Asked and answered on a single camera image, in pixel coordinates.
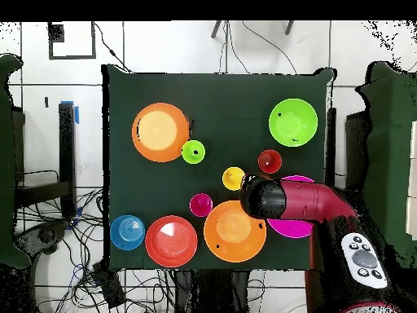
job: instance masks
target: red bowl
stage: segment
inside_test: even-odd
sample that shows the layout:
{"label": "red bowl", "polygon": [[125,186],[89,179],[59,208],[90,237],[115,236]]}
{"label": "red bowl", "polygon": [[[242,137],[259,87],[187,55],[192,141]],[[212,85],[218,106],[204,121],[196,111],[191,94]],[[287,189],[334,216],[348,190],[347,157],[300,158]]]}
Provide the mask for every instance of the red bowl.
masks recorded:
{"label": "red bowl", "polygon": [[257,159],[259,168],[265,173],[272,174],[281,168],[283,160],[275,150],[265,150]]}
{"label": "red bowl", "polygon": [[163,267],[180,267],[189,262],[197,244],[194,227],[186,219],[173,215],[157,219],[145,237],[149,257]]}

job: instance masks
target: small green cup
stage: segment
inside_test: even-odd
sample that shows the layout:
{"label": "small green cup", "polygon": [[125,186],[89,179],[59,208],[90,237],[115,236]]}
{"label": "small green cup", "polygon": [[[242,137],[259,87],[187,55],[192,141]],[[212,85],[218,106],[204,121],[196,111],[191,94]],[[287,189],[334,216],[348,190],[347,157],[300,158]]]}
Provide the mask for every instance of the small green cup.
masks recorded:
{"label": "small green cup", "polygon": [[200,163],[205,156],[204,145],[198,140],[189,140],[181,149],[182,158],[186,163],[196,165]]}

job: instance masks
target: white button pad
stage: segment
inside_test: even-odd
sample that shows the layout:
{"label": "white button pad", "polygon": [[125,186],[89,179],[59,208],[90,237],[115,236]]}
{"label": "white button pad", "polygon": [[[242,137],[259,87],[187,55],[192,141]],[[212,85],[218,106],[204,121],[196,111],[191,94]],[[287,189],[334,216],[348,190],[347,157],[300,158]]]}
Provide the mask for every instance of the white button pad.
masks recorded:
{"label": "white button pad", "polygon": [[[343,237],[341,245],[348,263],[350,275],[352,275],[355,281],[376,289],[385,288],[388,285],[384,270],[374,248],[363,234],[349,233]],[[353,262],[353,255],[358,249],[365,249],[376,257],[376,267],[374,269],[364,269]]]}

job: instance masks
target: small pink cup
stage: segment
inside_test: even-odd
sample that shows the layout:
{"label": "small pink cup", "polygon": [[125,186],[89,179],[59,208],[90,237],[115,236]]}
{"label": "small pink cup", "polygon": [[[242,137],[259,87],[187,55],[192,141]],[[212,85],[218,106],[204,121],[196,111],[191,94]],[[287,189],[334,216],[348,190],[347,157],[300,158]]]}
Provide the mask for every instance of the small pink cup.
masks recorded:
{"label": "small pink cup", "polygon": [[210,196],[205,193],[198,193],[190,200],[190,210],[198,217],[205,217],[213,209],[213,201]]}

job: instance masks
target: blue bowl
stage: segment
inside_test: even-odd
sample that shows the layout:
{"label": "blue bowl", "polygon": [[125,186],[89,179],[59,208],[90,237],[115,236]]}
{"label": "blue bowl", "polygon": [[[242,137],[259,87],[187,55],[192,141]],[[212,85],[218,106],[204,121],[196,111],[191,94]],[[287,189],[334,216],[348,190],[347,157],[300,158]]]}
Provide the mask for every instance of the blue bowl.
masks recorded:
{"label": "blue bowl", "polygon": [[110,239],[118,249],[136,249],[144,238],[145,225],[140,218],[123,215],[116,218],[110,226]]}

